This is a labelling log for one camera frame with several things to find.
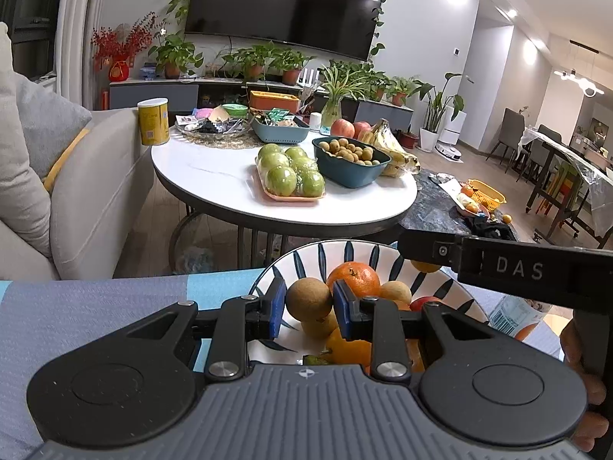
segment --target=human hand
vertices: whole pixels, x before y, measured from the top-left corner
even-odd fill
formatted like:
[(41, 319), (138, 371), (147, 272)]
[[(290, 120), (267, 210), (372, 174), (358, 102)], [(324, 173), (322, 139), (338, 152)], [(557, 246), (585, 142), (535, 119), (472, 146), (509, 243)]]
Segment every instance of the human hand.
[[(605, 401), (607, 389), (598, 377), (586, 374), (581, 366), (581, 342), (573, 320), (562, 330), (560, 344), (566, 355), (565, 363), (583, 379), (588, 403), (602, 404)], [(605, 417), (598, 413), (586, 412), (572, 435), (572, 442), (580, 450), (589, 452), (594, 447), (594, 440), (605, 435), (608, 428), (609, 421)]]

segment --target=barcode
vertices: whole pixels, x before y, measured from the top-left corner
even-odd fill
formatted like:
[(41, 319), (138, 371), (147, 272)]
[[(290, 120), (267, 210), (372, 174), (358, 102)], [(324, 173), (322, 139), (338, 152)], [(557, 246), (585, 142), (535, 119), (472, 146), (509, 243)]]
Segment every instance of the barcode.
[(503, 334), (509, 335), (513, 330), (517, 328), (511, 320), (509, 320), (502, 311), (499, 311), (490, 320), (492, 328), (501, 331)]

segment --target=wall-mounted black tv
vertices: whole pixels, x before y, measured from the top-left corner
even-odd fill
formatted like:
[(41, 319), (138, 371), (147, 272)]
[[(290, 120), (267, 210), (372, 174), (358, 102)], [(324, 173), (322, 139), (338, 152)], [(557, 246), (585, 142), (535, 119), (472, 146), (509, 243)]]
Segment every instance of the wall-mounted black tv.
[(380, 0), (191, 0), (186, 32), (272, 39), (368, 58)]

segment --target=screw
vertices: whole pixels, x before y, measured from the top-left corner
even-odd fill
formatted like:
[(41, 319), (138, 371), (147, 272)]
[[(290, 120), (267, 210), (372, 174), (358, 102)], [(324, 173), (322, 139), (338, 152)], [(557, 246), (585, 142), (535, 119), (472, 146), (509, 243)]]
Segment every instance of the screw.
[(384, 377), (402, 377), (406, 367), (397, 361), (386, 361), (377, 367), (377, 372)]
[(208, 371), (216, 377), (228, 378), (238, 373), (238, 365), (231, 361), (216, 361), (208, 368)]

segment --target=green apple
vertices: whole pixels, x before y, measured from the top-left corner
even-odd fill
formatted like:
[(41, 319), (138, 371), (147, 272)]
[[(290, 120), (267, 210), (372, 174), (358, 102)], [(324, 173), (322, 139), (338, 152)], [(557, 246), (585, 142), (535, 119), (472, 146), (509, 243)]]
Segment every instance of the green apple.
[(290, 167), (277, 166), (266, 174), (266, 188), (273, 195), (289, 197), (297, 185), (298, 178)]
[(290, 159), (298, 159), (308, 157), (307, 153), (300, 147), (290, 147), (285, 151), (285, 155)]
[(260, 162), (257, 163), (257, 169), (261, 173), (265, 173), (266, 171), (273, 169), (277, 166), (289, 167), (289, 159), (285, 154), (282, 154), (280, 152), (264, 154), (260, 159)]
[(326, 180), (318, 171), (305, 171), (300, 174), (303, 197), (321, 197), (326, 190)]
[(257, 159), (260, 160), (266, 154), (274, 154), (274, 153), (283, 153), (283, 149), (279, 147), (276, 143), (269, 143), (268, 145), (264, 145), (260, 151), (257, 153)]
[(317, 163), (310, 158), (293, 158), (289, 165), (296, 173), (302, 173), (304, 171), (319, 171)]

